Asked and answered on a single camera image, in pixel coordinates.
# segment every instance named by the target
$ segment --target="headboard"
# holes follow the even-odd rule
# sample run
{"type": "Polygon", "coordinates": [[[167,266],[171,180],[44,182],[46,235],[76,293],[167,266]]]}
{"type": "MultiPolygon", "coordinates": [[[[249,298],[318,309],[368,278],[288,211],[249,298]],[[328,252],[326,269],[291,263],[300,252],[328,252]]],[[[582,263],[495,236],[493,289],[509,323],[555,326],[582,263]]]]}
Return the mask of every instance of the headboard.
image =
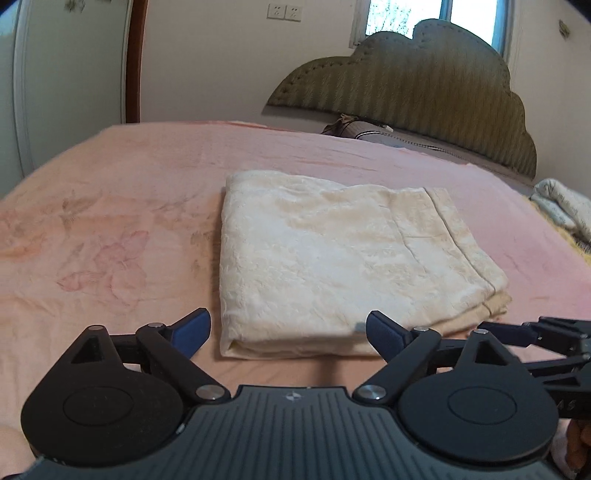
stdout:
{"type": "Polygon", "coordinates": [[[347,113],[484,155],[530,178],[535,145],[509,69],[486,42],[457,25],[424,20],[413,39],[378,32],[350,57],[308,62],[267,105],[347,113]]]}

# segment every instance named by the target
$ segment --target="electrical outlet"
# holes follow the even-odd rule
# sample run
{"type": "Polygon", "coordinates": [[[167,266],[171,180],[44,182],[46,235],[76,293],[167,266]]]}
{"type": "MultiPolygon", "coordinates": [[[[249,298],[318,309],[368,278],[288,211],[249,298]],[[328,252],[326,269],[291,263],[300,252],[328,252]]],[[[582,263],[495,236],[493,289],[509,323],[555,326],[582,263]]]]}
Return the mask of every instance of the electrical outlet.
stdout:
{"type": "Polygon", "coordinates": [[[298,7],[297,5],[287,5],[285,9],[285,19],[291,20],[292,22],[301,22],[301,11],[304,7],[298,7]]]}
{"type": "Polygon", "coordinates": [[[267,18],[276,18],[277,20],[283,20],[285,18],[286,5],[269,4],[269,10],[267,10],[267,18]]]}

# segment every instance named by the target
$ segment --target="folded blanket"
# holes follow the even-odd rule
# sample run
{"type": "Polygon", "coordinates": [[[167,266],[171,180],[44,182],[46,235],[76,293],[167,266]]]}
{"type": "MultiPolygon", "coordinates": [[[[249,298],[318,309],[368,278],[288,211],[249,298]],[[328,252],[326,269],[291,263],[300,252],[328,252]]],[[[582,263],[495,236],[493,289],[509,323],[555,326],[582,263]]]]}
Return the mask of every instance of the folded blanket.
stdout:
{"type": "Polygon", "coordinates": [[[460,331],[504,311],[507,278],[443,189],[234,174],[222,212],[222,355],[376,355],[365,319],[460,331]]]}
{"type": "Polygon", "coordinates": [[[538,195],[532,195],[531,200],[540,205],[540,208],[547,212],[547,209],[542,203],[540,203],[540,196],[556,202],[560,209],[564,212],[564,215],[560,215],[558,221],[556,221],[554,215],[550,215],[553,221],[558,226],[562,225],[564,217],[575,225],[574,228],[567,228],[567,230],[574,232],[580,236],[587,243],[591,242],[591,200],[586,196],[581,195],[574,190],[571,190],[562,185],[558,180],[545,179],[536,184],[534,187],[535,193],[538,195]]]}
{"type": "Polygon", "coordinates": [[[555,225],[564,228],[570,233],[575,233],[579,230],[574,220],[554,200],[542,197],[539,193],[532,194],[530,200],[540,207],[540,210],[550,217],[555,225]]]}

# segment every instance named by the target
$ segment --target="wall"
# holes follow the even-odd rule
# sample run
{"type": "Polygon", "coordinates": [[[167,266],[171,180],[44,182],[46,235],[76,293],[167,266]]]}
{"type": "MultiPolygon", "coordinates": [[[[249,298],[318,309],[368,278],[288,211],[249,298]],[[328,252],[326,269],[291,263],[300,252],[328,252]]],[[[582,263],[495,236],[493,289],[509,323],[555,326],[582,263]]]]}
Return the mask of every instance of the wall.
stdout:
{"type": "Polygon", "coordinates": [[[0,16],[0,198],[22,179],[12,98],[12,61],[17,7],[17,4],[13,5],[0,16]]]}
{"type": "Polygon", "coordinates": [[[591,24],[573,7],[564,21],[572,31],[566,42],[561,121],[554,161],[547,177],[556,177],[591,197],[591,24]]]}
{"type": "Polygon", "coordinates": [[[294,68],[349,56],[355,0],[294,0],[303,21],[268,20],[268,0],[150,0],[142,121],[243,120],[319,132],[334,115],[263,108],[294,68]]]}
{"type": "Polygon", "coordinates": [[[591,25],[565,0],[516,0],[508,64],[538,152],[537,178],[591,196],[591,25]],[[559,20],[572,31],[566,41],[559,20]]]}
{"type": "MultiPolygon", "coordinates": [[[[279,116],[263,107],[298,65],[351,54],[355,0],[294,3],[304,5],[302,23],[267,20],[267,0],[150,0],[142,120],[237,119],[319,132],[333,116],[279,116]]],[[[553,176],[591,195],[589,31],[566,0],[515,0],[508,64],[537,147],[538,178],[553,176]],[[568,41],[558,32],[560,19],[573,32],[568,41]]]]}

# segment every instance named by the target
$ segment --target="bed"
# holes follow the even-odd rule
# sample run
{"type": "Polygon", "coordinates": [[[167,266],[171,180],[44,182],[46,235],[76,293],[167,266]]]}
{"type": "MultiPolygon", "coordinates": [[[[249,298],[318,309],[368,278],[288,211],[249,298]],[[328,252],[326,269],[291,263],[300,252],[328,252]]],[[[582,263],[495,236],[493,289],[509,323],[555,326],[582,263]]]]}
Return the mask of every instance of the bed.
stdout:
{"type": "Polygon", "coordinates": [[[350,115],[342,115],[334,124],[327,125],[323,134],[341,138],[354,138],[394,148],[407,148],[463,165],[471,163],[491,172],[523,195],[530,196],[533,192],[534,182],[527,176],[499,165],[482,155],[425,135],[393,129],[389,126],[376,125],[350,115]]]}
{"type": "MultiPolygon", "coordinates": [[[[27,395],[94,323],[132,333],[207,307],[213,333],[193,361],[232,391],[239,384],[351,388],[382,365],[220,356],[220,209],[226,176],[250,169],[347,185],[445,187],[509,277],[513,302],[501,321],[589,317],[584,260],[522,195],[472,164],[252,124],[109,128],[34,172],[0,203],[0,478],[33,461],[19,423],[27,395]]],[[[535,348],[518,355],[549,358],[535,348]]]]}

